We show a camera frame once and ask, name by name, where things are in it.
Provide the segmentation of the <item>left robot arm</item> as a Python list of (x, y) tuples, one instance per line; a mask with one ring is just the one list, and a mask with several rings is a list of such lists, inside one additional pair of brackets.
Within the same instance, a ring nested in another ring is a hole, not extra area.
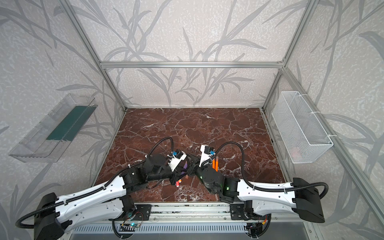
[(129, 219), (138, 211), (130, 194), (153, 181), (169, 180), (176, 184), (187, 173), (179, 166), (186, 157), (184, 152), (173, 152), (167, 157), (147, 156), (105, 183), (71, 195), (45, 195), (35, 211), (16, 221), (16, 227), (32, 229), (36, 240), (57, 240), (66, 231), (89, 223)]

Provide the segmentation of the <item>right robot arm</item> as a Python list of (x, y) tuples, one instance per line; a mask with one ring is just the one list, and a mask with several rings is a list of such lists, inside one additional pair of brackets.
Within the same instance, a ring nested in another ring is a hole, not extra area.
[(197, 176), (209, 193), (223, 203), (243, 203), (247, 220), (269, 214), (297, 214), (302, 220), (324, 223), (321, 199), (328, 192), (324, 182), (310, 184), (301, 178), (292, 182), (266, 184), (225, 177), (194, 155), (187, 155), (187, 172)]

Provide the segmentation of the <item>green circuit board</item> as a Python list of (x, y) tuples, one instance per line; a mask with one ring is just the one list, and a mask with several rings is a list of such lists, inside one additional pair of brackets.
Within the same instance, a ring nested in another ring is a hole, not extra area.
[(135, 232), (136, 229), (140, 228), (140, 224), (131, 223), (131, 224), (120, 224), (118, 230), (119, 232), (127, 233), (127, 232)]

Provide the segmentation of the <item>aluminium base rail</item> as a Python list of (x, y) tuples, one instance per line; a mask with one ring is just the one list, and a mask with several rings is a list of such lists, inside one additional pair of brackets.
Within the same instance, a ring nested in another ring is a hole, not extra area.
[(79, 211), (70, 217), (73, 229), (86, 224), (114, 219), (115, 221), (144, 223), (229, 223), (262, 222), (265, 217), (247, 217), (244, 205), (224, 203), (152, 203), (138, 204), (133, 213), (124, 214), (123, 204), (119, 200), (99, 204), (87, 210)]

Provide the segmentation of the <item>clear plastic wall bin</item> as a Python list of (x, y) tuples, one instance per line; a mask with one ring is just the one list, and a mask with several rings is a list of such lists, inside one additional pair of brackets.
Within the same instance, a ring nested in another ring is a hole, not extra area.
[(9, 156), (23, 163), (56, 163), (97, 107), (94, 97), (67, 94)]

